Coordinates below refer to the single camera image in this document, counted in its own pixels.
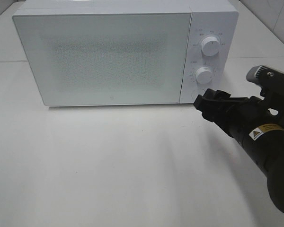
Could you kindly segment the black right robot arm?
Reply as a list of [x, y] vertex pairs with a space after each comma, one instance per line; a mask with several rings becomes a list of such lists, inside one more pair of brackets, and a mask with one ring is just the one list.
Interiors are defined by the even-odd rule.
[[197, 96], [194, 107], [239, 143], [267, 177], [269, 196], [284, 213], [284, 127], [264, 101], [207, 89]]

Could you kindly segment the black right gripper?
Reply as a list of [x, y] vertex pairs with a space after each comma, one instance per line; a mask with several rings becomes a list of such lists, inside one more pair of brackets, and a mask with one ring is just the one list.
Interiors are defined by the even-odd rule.
[[196, 98], [194, 107], [210, 122], [226, 123], [228, 120], [225, 132], [238, 142], [284, 138], [284, 128], [268, 110], [274, 107], [274, 98], [266, 97], [260, 100], [253, 96], [232, 107], [227, 117], [225, 103], [230, 101], [229, 93], [209, 88], [203, 96], [199, 95]]

